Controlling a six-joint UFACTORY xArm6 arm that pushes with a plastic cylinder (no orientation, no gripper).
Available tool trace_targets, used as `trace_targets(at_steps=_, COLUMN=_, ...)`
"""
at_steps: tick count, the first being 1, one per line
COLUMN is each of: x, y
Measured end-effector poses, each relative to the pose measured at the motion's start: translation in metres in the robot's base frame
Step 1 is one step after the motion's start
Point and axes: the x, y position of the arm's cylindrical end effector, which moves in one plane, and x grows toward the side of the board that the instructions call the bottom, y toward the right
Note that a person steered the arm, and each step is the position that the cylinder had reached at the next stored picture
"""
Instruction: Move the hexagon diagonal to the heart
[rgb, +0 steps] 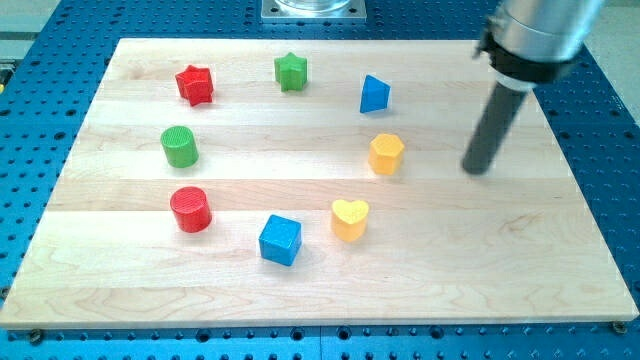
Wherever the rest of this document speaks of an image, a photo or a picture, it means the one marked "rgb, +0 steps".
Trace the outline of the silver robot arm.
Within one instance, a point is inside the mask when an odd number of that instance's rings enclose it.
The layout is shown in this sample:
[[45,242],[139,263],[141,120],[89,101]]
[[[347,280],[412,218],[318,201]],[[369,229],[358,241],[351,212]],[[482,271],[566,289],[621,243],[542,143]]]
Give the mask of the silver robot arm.
[[486,18],[477,45],[497,82],[527,92],[567,75],[604,0],[503,0]]

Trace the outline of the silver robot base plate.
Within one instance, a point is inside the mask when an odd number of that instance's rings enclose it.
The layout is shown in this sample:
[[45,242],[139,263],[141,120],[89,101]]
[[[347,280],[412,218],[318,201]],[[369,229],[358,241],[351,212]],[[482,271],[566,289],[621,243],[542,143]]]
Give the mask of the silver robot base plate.
[[263,23],[351,21],[367,19],[365,0],[261,0]]

